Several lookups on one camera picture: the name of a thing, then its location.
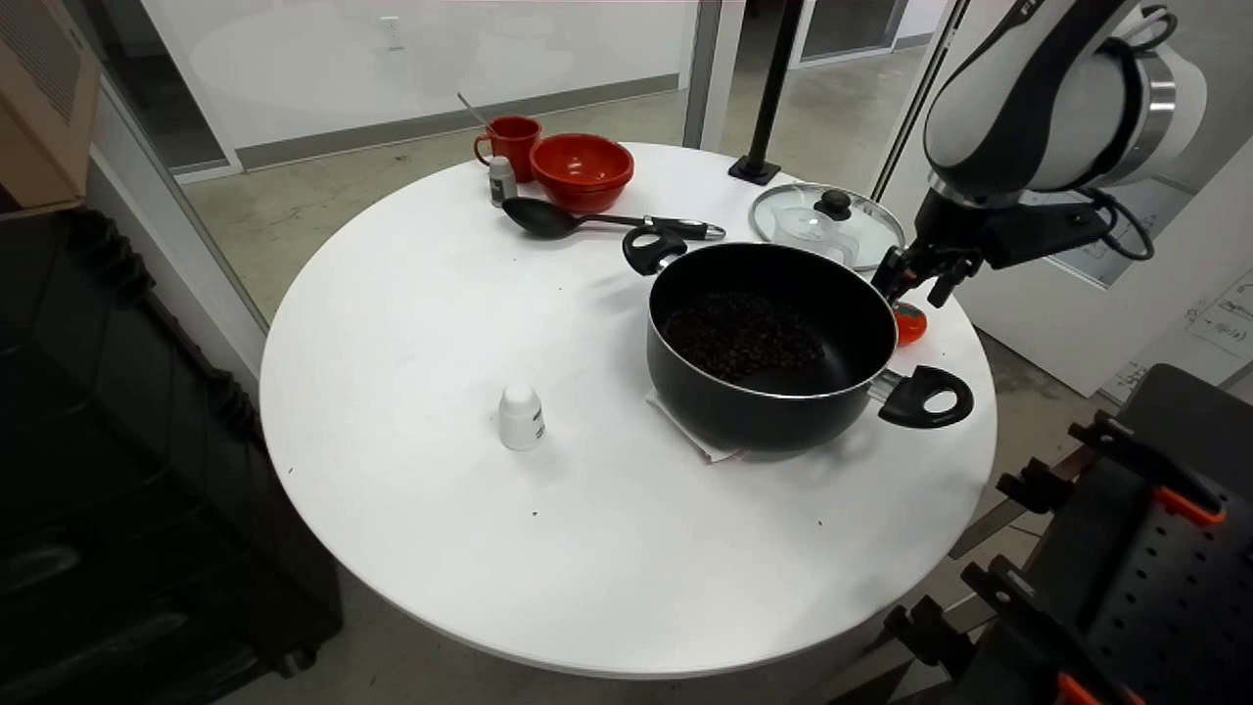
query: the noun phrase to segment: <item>pot handle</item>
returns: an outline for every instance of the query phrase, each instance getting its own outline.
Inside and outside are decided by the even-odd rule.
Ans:
[[[654,226],[636,226],[623,240],[623,253],[639,273],[660,273],[670,259],[682,259],[687,251],[688,242],[682,237],[654,230]]]
[[[879,418],[896,423],[896,428],[953,428],[958,418],[966,418],[977,410],[977,392],[943,374],[943,368],[911,368],[911,375],[894,375],[894,392],[885,401],[885,408],[879,410]],[[930,401],[953,392],[956,405],[943,410],[930,410]]]

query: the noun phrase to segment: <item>round white table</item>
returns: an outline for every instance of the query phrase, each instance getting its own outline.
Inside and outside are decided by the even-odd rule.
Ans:
[[[631,146],[614,210],[754,240],[730,156]],[[290,287],[264,362],[285,495],[384,601],[490,654],[598,676],[697,676],[828,643],[902,601],[977,513],[995,389],[956,300],[889,368],[936,364],[977,417],[904,432],[875,408],[776,461],[705,461],[649,408],[649,281],[623,230],[521,240],[483,165],[345,225]],[[549,436],[499,438],[509,379]]]

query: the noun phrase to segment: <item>black pot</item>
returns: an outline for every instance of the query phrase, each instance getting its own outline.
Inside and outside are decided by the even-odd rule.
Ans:
[[[682,253],[687,242],[649,230],[626,237],[623,251],[636,269],[662,269],[645,345],[654,389],[713,445],[814,445],[864,410],[875,384],[894,384],[879,417],[902,428],[949,428],[977,408],[953,374],[885,374],[894,310],[837,264],[770,242]]]

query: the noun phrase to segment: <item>red bowl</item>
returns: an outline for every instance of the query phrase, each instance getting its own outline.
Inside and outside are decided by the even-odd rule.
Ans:
[[[590,214],[620,201],[636,176],[636,159],[620,143],[598,133],[551,133],[532,146],[532,171],[549,201],[575,214]]]

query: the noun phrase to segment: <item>pot lid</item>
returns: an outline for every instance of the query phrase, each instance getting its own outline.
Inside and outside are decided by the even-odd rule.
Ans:
[[[819,186],[780,186],[757,197],[748,225],[759,240],[836,259],[857,273],[904,242],[902,225],[875,201]]]

